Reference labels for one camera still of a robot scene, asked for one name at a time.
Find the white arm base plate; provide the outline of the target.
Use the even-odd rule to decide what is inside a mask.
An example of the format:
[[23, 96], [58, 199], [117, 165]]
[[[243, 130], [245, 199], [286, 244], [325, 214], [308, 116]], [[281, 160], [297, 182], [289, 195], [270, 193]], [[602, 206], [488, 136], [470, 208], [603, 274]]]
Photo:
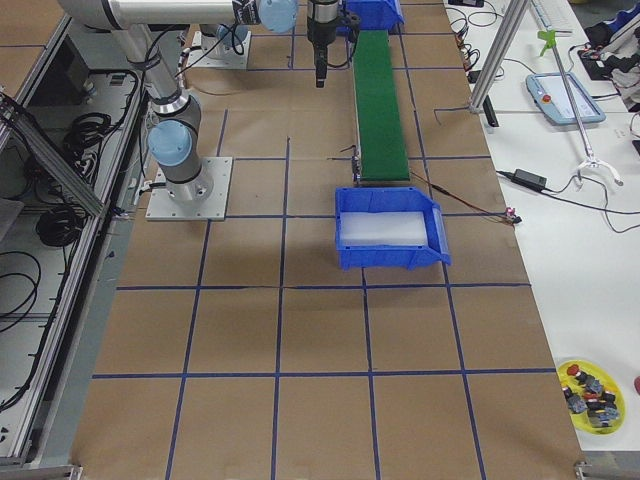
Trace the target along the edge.
[[146, 210], [149, 221], [224, 221], [232, 177], [232, 157], [202, 157], [198, 177], [185, 184], [166, 180], [158, 168]]
[[241, 31], [239, 36], [229, 33], [222, 43], [215, 46], [218, 37], [203, 36], [200, 31], [194, 35], [188, 50], [186, 66], [227, 70], [246, 70], [250, 51], [251, 32]]

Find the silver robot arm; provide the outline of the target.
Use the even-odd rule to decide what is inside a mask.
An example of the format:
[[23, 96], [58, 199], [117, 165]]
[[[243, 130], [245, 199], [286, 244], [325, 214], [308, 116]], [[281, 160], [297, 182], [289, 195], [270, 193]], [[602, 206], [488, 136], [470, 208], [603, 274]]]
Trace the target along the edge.
[[176, 139], [174, 150], [154, 154], [165, 176], [168, 195], [181, 202], [207, 198], [213, 177], [205, 172], [196, 153], [201, 110], [182, 83], [182, 72], [165, 62], [151, 39], [151, 25], [198, 24], [222, 43], [238, 26], [262, 25], [274, 33], [291, 30], [297, 20], [297, 1], [61, 1], [74, 20], [111, 32], [128, 62], [145, 74], [145, 88], [160, 124], [149, 134], [150, 142]]
[[201, 49], [206, 56], [222, 59], [228, 55], [244, 55], [250, 30], [244, 25], [200, 24]]

